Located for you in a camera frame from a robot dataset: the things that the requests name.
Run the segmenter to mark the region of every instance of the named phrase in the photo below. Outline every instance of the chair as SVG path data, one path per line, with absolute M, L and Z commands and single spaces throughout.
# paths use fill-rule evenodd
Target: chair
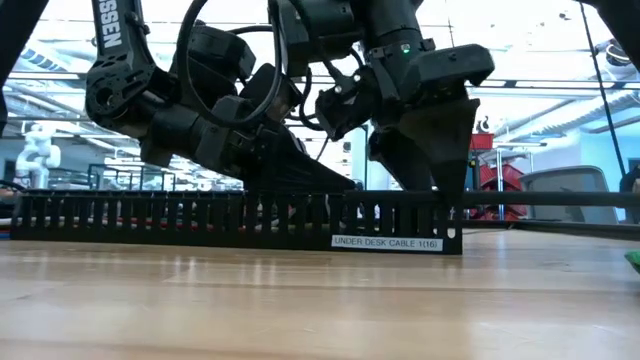
M 595 166 L 537 171 L 521 176 L 520 183 L 522 191 L 609 192 L 602 170 Z M 532 220 L 618 224 L 614 207 L 529 206 L 528 214 Z

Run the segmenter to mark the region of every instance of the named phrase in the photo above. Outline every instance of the green object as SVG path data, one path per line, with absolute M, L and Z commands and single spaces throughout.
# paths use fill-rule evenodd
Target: green object
M 640 274 L 640 251 L 628 252 L 624 257 L 629 260 L 631 266 Z

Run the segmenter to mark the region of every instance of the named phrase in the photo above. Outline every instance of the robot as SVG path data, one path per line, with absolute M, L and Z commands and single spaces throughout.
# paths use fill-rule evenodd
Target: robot
M 25 188 L 46 189 L 49 169 L 60 166 L 60 148 L 51 143 L 56 129 L 34 124 L 24 135 L 24 148 L 16 159 L 14 183 Z
M 26 42 L 46 0 L 29 9 L 18 2 L 5 0 L 13 8 L 4 24 L 0 11 L 0 27 L 16 43 Z M 371 120 L 368 156 L 403 189 L 431 191 L 433 178 L 446 200 L 458 201 L 479 106 L 465 83 L 478 86 L 494 70 L 487 49 L 438 50 L 418 26 L 422 0 L 266 0 L 271 25 L 232 31 L 197 21 L 206 2 L 191 4 L 173 64 L 163 71 L 147 47 L 140 0 L 92 0 L 98 58 L 87 74 L 86 109 L 94 122 L 138 139 L 142 160 L 151 164 L 166 166 L 178 154 L 242 180 L 248 191 L 342 193 L 355 183 L 310 158 L 284 120 L 333 141 Z M 640 64 L 635 0 L 583 2 L 598 9 L 630 61 Z M 272 32 L 276 48 L 274 64 L 255 72 L 255 55 L 241 38 L 253 31 Z M 356 43 L 364 61 L 342 74 L 331 61 L 353 54 Z M 318 94 L 314 115 L 294 117 L 310 96 L 315 62 L 335 86 Z M 300 77 L 307 80 L 302 92 L 293 83 Z M 236 81 L 245 85 L 240 93 Z

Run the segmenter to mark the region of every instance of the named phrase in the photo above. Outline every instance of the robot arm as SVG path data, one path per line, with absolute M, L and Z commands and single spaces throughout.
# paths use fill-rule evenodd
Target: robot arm
M 210 109 L 203 112 L 202 104 L 181 86 L 185 78 L 177 74 L 184 73 L 184 67 L 179 71 L 174 62 L 165 72 L 155 65 L 139 0 L 92 2 L 98 60 L 87 74 L 87 113 L 99 125 L 139 139 L 144 161 L 166 166 L 179 154 L 243 180 L 245 188 L 353 188 L 353 182 L 310 159 L 282 121 L 301 101 L 290 78 L 304 75 L 309 63 L 322 61 L 336 86 L 319 94 L 316 113 L 331 139 L 371 119 L 376 130 L 369 156 L 405 189 L 427 190 L 433 177 L 445 195 L 453 199 L 461 193 L 479 105 L 468 98 L 464 83 L 480 84 L 493 71 L 493 62 L 478 45 L 436 50 L 432 41 L 422 39 L 415 16 L 422 0 L 270 0 L 271 21 L 279 22 L 284 40 L 277 51 L 286 53 L 288 62 L 278 96 L 262 118 L 247 127 L 221 126 L 216 119 L 229 124 L 254 111 L 268 98 L 268 79 L 280 69 L 264 65 L 236 94 L 233 84 L 252 73 L 255 56 L 238 36 L 196 23 L 187 32 L 188 46 L 182 42 L 178 48 L 188 49 L 189 82 Z M 639 67 L 637 1 L 584 2 L 598 9 Z M 0 2 L 0 33 L 14 34 L 2 41 L 0 84 L 46 3 L 34 0 L 25 7 L 20 0 Z M 194 3 L 201 8 L 206 0 Z M 354 42 L 362 44 L 367 61 L 345 76 L 330 61 L 346 56 Z M 6 117 L 0 103 L 0 129 Z
M 244 181 L 245 188 L 342 191 L 352 182 L 313 161 L 284 126 L 300 93 L 284 75 L 275 100 L 259 121 L 223 127 L 255 110 L 268 95 L 274 72 L 263 65 L 240 94 L 255 55 L 237 35 L 196 23 L 189 38 L 189 83 L 210 113 L 199 113 L 178 81 L 153 61 L 139 0 L 92 0 L 98 58 L 87 74 L 86 109 L 97 124 L 136 138 L 144 162 L 166 167 L 173 154 Z

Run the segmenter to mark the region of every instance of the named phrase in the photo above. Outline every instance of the ceiling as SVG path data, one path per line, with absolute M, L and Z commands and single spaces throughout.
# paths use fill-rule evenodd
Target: ceiling
M 157 63 L 165 69 L 170 66 L 180 22 L 189 4 L 188 0 L 167 1 L 161 6 L 157 0 L 142 1 L 145 21 L 151 29 L 148 36 L 150 49 Z M 586 11 L 594 43 L 599 44 L 611 39 L 611 34 L 595 11 L 590 7 L 587 7 Z M 210 26 L 232 29 L 266 23 L 266 14 L 266 0 L 234 0 L 224 5 L 212 1 L 204 8 L 200 19 Z M 450 47 L 452 42 L 456 46 L 478 43 L 489 48 L 497 66 L 491 76 L 491 79 L 497 81 L 494 85 L 500 83 L 498 80 L 521 80 L 520 83 L 522 80 L 532 79 L 589 80 L 593 79 L 595 74 L 580 7 L 574 1 L 426 0 L 418 9 L 417 15 L 423 35 L 434 38 L 440 48 Z M 56 73 L 86 72 L 95 59 L 95 48 L 91 45 L 94 36 L 90 1 L 50 0 L 27 47 L 34 53 L 51 59 L 56 66 L 43 68 L 42 64 L 24 56 L 19 61 L 9 85 L 14 84 L 20 89 L 5 89 L 5 92 L 13 91 L 15 99 L 19 100 L 12 109 L 17 117 L 14 118 L 13 124 L 19 125 L 22 121 L 19 119 L 33 116 L 72 118 L 76 122 L 71 126 L 61 125 L 62 122 L 55 124 L 60 131 L 67 133 L 100 135 L 101 138 L 91 139 L 93 146 L 101 146 L 106 151 L 126 148 L 130 149 L 130 155 L 134 156 L 137 146 L 134 141 L 116 138 L 116 134 L 99 129 L 91 122 L 83 122 L 82 81 L 25 79 L 42 78 L 42 72 L 51 70 Z M 274 51 L 271 35 L 248 34 L 244 38 L 257 55 L 256 68 L 261 63 L 272 62 Z M 352 59 L 339 60 L 335 64 L 343 72 L 352 72 L 356 68 Z M 312 94 L 331 86 L 328 83 L 326 69 L 317 64 L 312 65 L 312 69 L 316 83 L 312 88 Z M 539 90 L 530 86 L 509 88 L 506 85 L 487 85 L 474 89 L 473 96 L 479 97 L 482 101 L 478 119 L 488 118 L 492 131 L 502 132 L 502 140 L 522 140 L 527 134 L 539 132 L 540 128 L 547 129 L 547 123 L 557 121 L 550 118 L 549 114 L 541 119 L 538 116 L 540 113 L 551 108 L 564 109 L 563 121 L 569 122 L 572 116 L 580 115 L 579 111 L 591 109 L 581 104 L 598 101 L 597 88 L 577 89 L 576 87 L 583 86 L 580 83 L 557 83 L 554 86 L 558 89 Z M 42 99 L 28 96 L 22 91 L 25 89 L 42 94 L 66 107 L 60 108 Z M 626 105 L 634 107 L 637 102 Z M 313 110 L 313 101 L 309 101 L 306 112 L 312 113 Z M 509 135 L 516 131 L 516 127 L 519 137 Z M 324 140 L 321 133 L 302 128 L 295 128 L 293 131 L 300 138 L 309 139 L 307 148 L 312 156 L 319 152 Z M 348 154 L 344 154 L 339 143 L 330 144 L 322 159 L 327 165 L 339 169 L 345 175 L 350 172 L 351 159 Z

